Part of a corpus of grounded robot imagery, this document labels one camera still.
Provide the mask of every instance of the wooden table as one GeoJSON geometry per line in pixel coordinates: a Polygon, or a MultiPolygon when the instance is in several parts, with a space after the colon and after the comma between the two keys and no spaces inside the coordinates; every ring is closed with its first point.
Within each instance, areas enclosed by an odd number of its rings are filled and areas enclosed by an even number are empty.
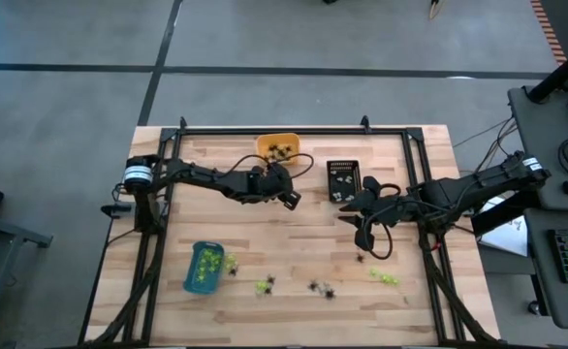
{"type": "MultiPolygon", "coordinates": [[[[446,126],[424,126],[433,178],[457,177],[446,126]]],[[[131,155],[155,153],[161,128],[139,127],[131,155]]],[[[329,202],[326,161],[357,159],[361,173],[406,188],[402,142],[393,136],[302,136],[301,150],[316,160],[295,179],[302,199],[295,211],[280,202],[242,206],[220,193],[177,184],[154,315],[151,345],[401,345],[436,344],[426,274],[414,224],[392,229],[394,253],[388,261],[367,256],[356,261],[355,229],[339,221],[339,206],[329,202]],[[215,295],[182,289],[192,244],[218,241],[239,263],[236,277],[224,275],[215,295]],[[371,268],[400,280],[387,286],[369,275],[371,268]],[[257,297],[255,283],[276,277],[273,295],[257,297]],[[328,282],[336,293],[328,301],[308,289],[311,280],[328,282]]],[[[183,137],[180,157],[201,166],[230,168],[254,153],[250,136],[183,137]]],[[[256,162],[249,160],[241,170],[256,162]]],[[[307,164],[291,169],[291,174],[307,164]]],[[[462,220],[461,225],[469,221],[462,220]]],[[[133,228],[133,218],[117,220],[110,238],[133,228]]],[[[375,231],[377,252],[386,236],[375,231]]],[[[454,230],[446,236],[457,290],[474,317],[492,335],[498,330],[474,237],[454,230]]],[[[127,300],[140,235],[119,239],[105,255],[86,339],[99,335],[127,300]]],[[[449,337],[450,312],[442,298],[449,337]]],[[[142,327],[139,313],[137,326],[142,327]]]]}

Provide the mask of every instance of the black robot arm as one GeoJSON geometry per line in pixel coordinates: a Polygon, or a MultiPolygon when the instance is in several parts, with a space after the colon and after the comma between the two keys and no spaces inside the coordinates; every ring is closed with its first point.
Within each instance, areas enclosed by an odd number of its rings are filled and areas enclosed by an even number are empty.
{"type": "Polygon", "coordinates": [[[225,173],[208,169],[180,159],[166,162],[165,173],[155,177],[153,170],[161,160],[155,155],[136,156],[127,160],[123,187],[136,201],[137,231],[158,229],[157,193],[171,183],[187,183],[216,190],[226,198],[242,204],[257,204],[278,199],[289,210],[295,209],[301,195],[293,189],[288,170],[278,162],[265,168],[255,166],[250,171],[225,173]]]}
{"type": "Polygon", "coordinates": [[[373,249],[372,224],[393,227],[396,223],[417,222],[428,233],[443,235],[448,232],[462,213],[481,206],[489,199],[506,191],[521,191],[544,185],[550,176],[536,158],[518,151],[500,165],[466,175],[459,179],[441,178],[407,188],[400,196],[397,186],[381,185],[374,177],[363,179],[363,191],[341,211],[359,211],[362,216],[354,223],[356,245],[373,249]],[[382,189],[397,189],[396,194],[381,197],[382,189]]]}

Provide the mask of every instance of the blue container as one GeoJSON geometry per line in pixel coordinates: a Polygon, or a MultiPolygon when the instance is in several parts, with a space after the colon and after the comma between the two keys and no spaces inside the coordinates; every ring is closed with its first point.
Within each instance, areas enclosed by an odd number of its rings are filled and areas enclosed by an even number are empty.
{"type": "Polygon", "coordinates": [[[194,243],[194,255],[183,282],[183,288],[199,295],[211,295],[217,290],[219,276],[224,265],[224,247],[219,243],[198,241],[194,243]],[[219,256],[219,263],[214,261],[219,256]]]}

